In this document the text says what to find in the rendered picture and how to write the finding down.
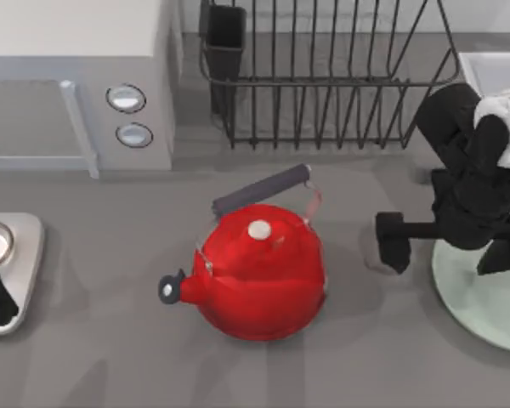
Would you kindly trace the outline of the pale green plate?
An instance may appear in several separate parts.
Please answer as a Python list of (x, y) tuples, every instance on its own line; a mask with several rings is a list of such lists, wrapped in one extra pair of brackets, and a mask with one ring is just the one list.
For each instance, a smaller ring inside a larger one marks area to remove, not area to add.
[(450, 315), (468, 332), (510, 351), (510, 270), (479, 275), (489, 246), (463, 251), (444, 240), (433, 247), (432, 275)]

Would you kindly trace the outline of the red kettle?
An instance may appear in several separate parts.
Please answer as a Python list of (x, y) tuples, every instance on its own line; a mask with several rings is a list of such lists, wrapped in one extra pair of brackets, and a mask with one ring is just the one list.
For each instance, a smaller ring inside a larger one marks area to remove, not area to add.
[(298, 164), (212, 202), (212, 230), (192, 270), (164, 275), (160, 301), (194, 304), (222, 333), (248, 341), (289, 337), (326, 300), (327, 273), (311, 219), (321, 202)]

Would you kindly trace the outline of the black utensil holder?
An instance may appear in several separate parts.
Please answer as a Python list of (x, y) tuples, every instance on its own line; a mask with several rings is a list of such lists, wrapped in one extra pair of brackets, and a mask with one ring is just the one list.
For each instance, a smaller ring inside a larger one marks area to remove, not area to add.
[(222, 118), (229, 116), (235, 97), (235, 87), (224, 83), (238, 81), (246, 22), (247, 12), (243, 7), (201, 0), (199, 33), (210, 82), (211, 109)]

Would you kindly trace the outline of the small round microwave knob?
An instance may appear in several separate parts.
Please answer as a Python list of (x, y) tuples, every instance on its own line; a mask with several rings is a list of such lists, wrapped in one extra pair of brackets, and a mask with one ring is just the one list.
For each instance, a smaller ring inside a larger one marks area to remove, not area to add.
[(153, 141), (153, 133), (145, 125), (137, 122), (122, 125), (116, 129), (116, 139), (132, 149), (143, 149)]

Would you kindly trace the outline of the pale microwave oven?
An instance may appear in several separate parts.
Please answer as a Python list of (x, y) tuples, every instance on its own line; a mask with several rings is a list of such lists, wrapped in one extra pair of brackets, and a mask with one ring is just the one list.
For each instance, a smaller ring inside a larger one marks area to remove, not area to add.
[[(75, 82), (99, 176), (171, 168), (182, 58), (179, 0), (0, 0), (0, 80)], [(142, 90), (143, 110), (108, 105), (107, 89), (121, 84)], [(150, 145), (132, 149), (116, 139), (131, 122), (151, 130)]]

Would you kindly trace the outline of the large round microwave knob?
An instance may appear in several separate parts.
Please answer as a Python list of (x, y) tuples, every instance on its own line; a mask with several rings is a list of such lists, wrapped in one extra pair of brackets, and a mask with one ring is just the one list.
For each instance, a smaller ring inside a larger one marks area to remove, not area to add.
[(111, 108), (125, 114), (141, 111), (146, 105), (145, 94), (132, 84), (121, 84), (108, 88), (105, 98)]

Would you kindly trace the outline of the grey metal stove plate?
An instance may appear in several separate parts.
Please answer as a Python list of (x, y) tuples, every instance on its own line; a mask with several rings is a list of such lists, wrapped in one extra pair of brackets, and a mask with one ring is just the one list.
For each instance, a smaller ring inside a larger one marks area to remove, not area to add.
[(0, 212), (0, 277), (19, 312), (0, 326), (0, 336), (16, 331), (26, 317), (41, 267), (45, 243), (42, 220), (28, 212)]

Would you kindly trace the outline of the grey microwave door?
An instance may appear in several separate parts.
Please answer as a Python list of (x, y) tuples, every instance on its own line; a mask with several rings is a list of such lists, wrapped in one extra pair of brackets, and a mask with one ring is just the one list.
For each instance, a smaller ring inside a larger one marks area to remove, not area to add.
[(0, 80), (0, 171), (88, 172), (59, 82)]

